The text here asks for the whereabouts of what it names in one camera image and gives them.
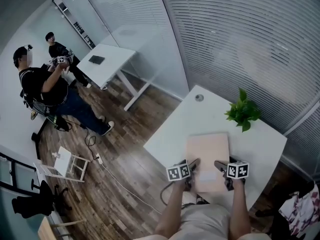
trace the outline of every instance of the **wooden board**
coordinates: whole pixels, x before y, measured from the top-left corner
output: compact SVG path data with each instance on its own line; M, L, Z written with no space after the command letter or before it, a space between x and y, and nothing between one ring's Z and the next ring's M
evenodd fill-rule
M187 139L186 159L189 163L200 159L194 175L194 189L201 192L226 192L222 172L215 167L215 160L229 161L229 143L226 133L193 135Z

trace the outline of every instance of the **black t-shirt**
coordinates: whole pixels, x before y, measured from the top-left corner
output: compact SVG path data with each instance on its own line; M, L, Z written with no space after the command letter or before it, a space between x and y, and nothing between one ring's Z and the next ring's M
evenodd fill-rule
M54 45L49 46L49 54L51 58L56 58L58 56L66 56L69 54L69 51L65 46L59 42L55 42ZM76 56L73 56L72 65L76 66L79 64L79 59Z
M60 105L65 100L69 88L68 83L62 77L55 83L51 91L41 92L44 82L51 74L51 72L38 67L29 67L20 71L23 92L47 106Z

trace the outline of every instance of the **person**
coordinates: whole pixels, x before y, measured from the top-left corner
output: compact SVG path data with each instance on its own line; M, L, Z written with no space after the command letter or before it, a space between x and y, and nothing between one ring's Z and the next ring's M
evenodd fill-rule
M54 33L49 32L46 34L45 40L49 44L49 54L51 58L68 55L69 51L67 48L61 43L56 42ZM91 83L87 81L85 74L77 67L79 62L80 60L76 56L73 56L69 71L74 74L75 79L77 79L84 87L91 88Z
M266 234L251 233L244 184L235 179L233 187L231 214L217 204L195 204L182 210L185 180L176 181L154 234L139 240L270 240Z
M30 67L28 50L22 46L13 54L13 63L19 71L22 89L25 94L37 102L50 107L51 113L59 116L73 116L85 127L103 136L115 125L113 121L105 123L106 118L96 117L92 108L61 77L68 63L51 66L49 70Z

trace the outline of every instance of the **clothing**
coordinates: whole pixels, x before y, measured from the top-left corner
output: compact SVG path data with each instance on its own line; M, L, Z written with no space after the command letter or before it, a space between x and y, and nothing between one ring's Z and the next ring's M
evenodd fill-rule
M316 184L306 195L299 198L299 192L284 202L279 209L279 213L288 221L291 235L302 232L319 220L320 216L320 196Z
M49 54L52 58L56 58L58 56L66 56L69 54L67 48L61 43L55 42L54 45L49 46ZM72 64L70 65L69 71L74 74L74 77L81 83L83 86L87 86L88 81L85 78L84 73L77 67L80 60L73 56Z
M229 212L216 204L191 205L181 214L181 226L169 240L227 240ZM150 235L139 240L168 240ZM247 234L239 240L270 240L266 234Z
M103 135L110 126L99 120L92 108L74 90L69 90L65 103L59 105L55 111L57 115L72 116L85 127Z
M41 92L44 82L52 72L39 67L29 67L19 72L24 93L32 96L37 102L47 106L56 106L64 102L68 94L68 83L60 77L49 92Z

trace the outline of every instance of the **black chair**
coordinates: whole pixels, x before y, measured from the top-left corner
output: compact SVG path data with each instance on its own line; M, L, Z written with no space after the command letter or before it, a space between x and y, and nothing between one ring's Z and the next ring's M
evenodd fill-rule
M31 189L39 189L40 193L31 197L18 196L12 199L12 206L14 213L19 213L23 218L27 219L37 214L43 214L49 216L52 211L55 210L64 215L64 209L70 211L72 208L68 206L63 198L64 192L68 191L68 188L64 188L61 193L58 193L58 185L54 186L54 194L52 193L49 185L43 180L40 187L34 184L34 180L31 181Z
M315 184L313 181L304 184L303 186L295 189L293 192L299 191L299 198L304 197L307 193L313 190ZM271 235L272 240L303 240L305 235L297 238L296 235L291 235L288 221L278 212L284 202L291 198L291 191L286 186L276 185L270 191L270 200L272 202L272 209L264 211L258 210L255 216L258 218L274 216L271 228L268 235Z

